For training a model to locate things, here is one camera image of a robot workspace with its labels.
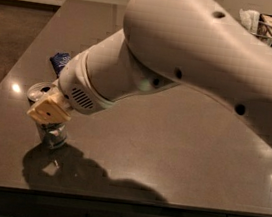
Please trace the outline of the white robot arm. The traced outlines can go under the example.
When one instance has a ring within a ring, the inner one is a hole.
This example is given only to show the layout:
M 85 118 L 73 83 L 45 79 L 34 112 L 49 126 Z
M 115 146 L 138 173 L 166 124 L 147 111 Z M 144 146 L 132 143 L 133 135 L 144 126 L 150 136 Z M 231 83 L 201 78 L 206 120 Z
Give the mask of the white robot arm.
M 214 0 L 130 0 L 123 27 L 72 58 L 27 112 L 64 123 L 134 95 L 187 85 L 222 104 L 272 148 L 272 48 Z

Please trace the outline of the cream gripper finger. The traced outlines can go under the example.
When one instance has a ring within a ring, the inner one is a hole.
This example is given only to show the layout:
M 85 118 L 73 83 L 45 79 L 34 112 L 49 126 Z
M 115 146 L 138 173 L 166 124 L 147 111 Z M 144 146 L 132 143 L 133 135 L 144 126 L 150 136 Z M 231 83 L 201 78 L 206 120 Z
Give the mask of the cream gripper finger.
M 66 103 L 65 96 L 62 94 L 62 92 L 56 86 L 50 87 L 50 89 L 44 93 L 43 98 L 50 99 L 57 104 L 63 104 L 63 103 L 65 104 Z
M 59 124 L 69 121 L 71 116 L 51 97 L 35 102 L 27 112 L 28 116 L 41 125 Z

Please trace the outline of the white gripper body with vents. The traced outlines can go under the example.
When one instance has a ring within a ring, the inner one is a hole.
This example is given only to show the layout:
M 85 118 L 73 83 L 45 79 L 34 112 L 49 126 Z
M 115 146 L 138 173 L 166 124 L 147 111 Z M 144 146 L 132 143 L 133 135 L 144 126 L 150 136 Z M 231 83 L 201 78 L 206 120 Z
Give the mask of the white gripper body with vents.
M 113 102 L 103 98 L 90 83 L 87 58 L 88 51 L 72 58 L 60 72 L 58 87 L 74 110 L 90 115 L 111 108 Z

